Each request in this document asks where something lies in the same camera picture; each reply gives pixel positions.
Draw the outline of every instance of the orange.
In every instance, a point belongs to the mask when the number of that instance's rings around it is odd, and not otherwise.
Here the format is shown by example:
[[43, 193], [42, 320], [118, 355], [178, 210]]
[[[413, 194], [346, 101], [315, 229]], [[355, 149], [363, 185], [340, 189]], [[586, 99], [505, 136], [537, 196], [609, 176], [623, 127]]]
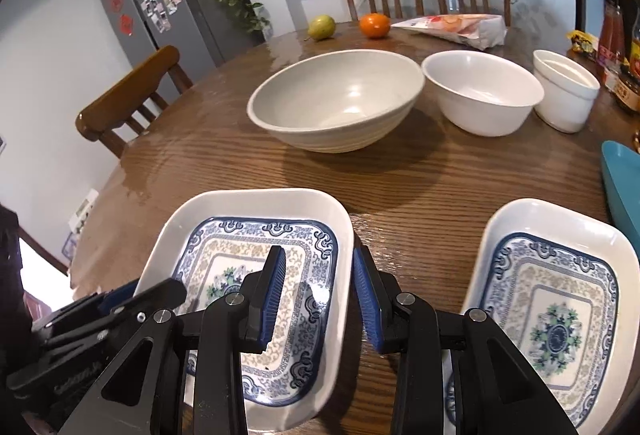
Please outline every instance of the orange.
[[367, 38], [383, 38], [390, 28], [391, 20], [384, 14], [367, 14], [360, 18], [360, 30]]

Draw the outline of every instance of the food package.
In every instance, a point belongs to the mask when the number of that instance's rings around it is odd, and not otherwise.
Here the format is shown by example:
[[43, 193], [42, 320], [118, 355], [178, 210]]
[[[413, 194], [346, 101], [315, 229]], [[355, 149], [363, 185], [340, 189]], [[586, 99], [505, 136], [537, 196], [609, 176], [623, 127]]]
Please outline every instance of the food package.
[[596, 50], [598, 50], [596, 36], [579, 30], [572, 30], [566, 36], [571, 40], [571, 50], [586, 56], [591, 61], [596, 60]]
[[421, 16], [391, 26], [436, 36], [479, 50], [504, 45], [507, 35], [504, 18], [494, 14]]

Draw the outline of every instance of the ceramic bowl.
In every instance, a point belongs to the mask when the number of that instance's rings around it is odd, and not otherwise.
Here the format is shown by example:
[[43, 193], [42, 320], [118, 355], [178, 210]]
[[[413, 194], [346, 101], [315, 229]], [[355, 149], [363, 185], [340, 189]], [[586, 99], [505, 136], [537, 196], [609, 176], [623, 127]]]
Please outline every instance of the ceramic bowl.
[[[634, 357], [638, 258], [611, 225], [523, 198], [487, 223], [463, 310], [481, 307], [537, 370], [580, 435], [597, 435]], [[445, 432], [455, 399], [444, 363]]]
[[516, 131], [545, 95], [533, 74], [484, 52], [438, 52], [422, 62], [422, 71], [436, 85], [445, 117], [485, 137]]
[[[274, 244], [285, 250], [287, 271], [273, 339], [262, 354], [241, 354], [252, 431], [296, 427], [320, 411], [334, 388], [353, 251], [353, 228], [342, 205], [309, 189], [194, 196], [162, 228], [136, 288], [139, 293], [165, 278], [180, 279], [187, 299], [175, 312], [202, 310], [260, 271]], [[197, 357], [191, 352], [188, 404]]]
[[640, 253], [640, 155], [608, 140], [602, 143], [602, 179], [614, 224]]
[[549, 50], [533, 52], [533, 67], [545, 90], [536, 113], [559, 131], [580, 131], [600, 91], [598, 80], [575, 61]]
[[384, 50], [341, 50], [271, 76], [247, 104], [249, 118], [286, 144], [340, 153], [374, 143], [414, 105], [424, 76], [411, 59]]

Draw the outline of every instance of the glass bottle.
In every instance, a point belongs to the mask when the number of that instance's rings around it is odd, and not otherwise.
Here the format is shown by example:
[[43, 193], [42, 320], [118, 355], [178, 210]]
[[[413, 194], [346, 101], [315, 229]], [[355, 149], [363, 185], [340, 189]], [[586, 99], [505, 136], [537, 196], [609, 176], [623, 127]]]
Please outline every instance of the glass bottle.
[[640, 10], [636, 17], [634, 30], [631, 35], [631, 54], [629, 55], [629, 72], [635, 78], [640, 79]]
[[625, 57], [625, 31], [622, 25], [622, 11], [618, 5], [607, 2], [598, 41], [596, 75], [608, 86], [607, 79], [620, 71], [620, 63]]

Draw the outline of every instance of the wooden table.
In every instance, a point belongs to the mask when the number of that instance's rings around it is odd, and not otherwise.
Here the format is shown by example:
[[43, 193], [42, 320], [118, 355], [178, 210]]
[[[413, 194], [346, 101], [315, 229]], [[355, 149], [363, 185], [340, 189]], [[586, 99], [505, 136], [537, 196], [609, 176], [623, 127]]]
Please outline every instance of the wooden table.
[[[513, 31], [491, 52], [530, 68], [519, 43]], [[367, 40], [353, 24], [341, 24], [333, 39], [314, 43], [305, 33], [288, 34], [226, 63], [127, 148], [79, 241], [71, 265], [76, 296], [140, 276], [172, 212], [210, 190], [289, 186], [332, 194], [379, 268], [396, 275], [403, 290], [448, 311], [462, 306], [484, 224], [510, 200], [541, 198], [608, 221], [600, 144], [630, 144], [636, 123], [604, 90], [580, 133], [560, 133], [532, 112], [516, 133], [484, 138], [447, 121], [428, 83], [396, 130], [338, 155], [289, 147], [247, 118], [250, 94], [273, 73], [316, 54], [356, 48], [392, 50], [419, 63], [463, 47], [403, 30]], [[376, 354], [363, 338], [352, 297], [334, 395], [294, 431], [388, 434], [396, 360]]]

